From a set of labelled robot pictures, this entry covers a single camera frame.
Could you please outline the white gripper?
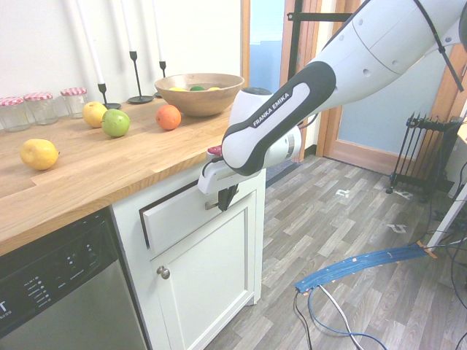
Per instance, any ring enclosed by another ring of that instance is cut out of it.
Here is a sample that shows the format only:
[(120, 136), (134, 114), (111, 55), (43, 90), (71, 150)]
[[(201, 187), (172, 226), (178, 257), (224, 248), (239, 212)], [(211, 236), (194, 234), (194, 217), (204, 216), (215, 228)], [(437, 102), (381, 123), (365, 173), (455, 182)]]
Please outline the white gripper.
[(224, 160), (211, 161), (201, 170), (198, 179), (198, 189), (203, 194), (218, 192), (217, 206), (219, 210), (226, 211), (238, 190), (238, 183), (243, 176), (233, 171)]

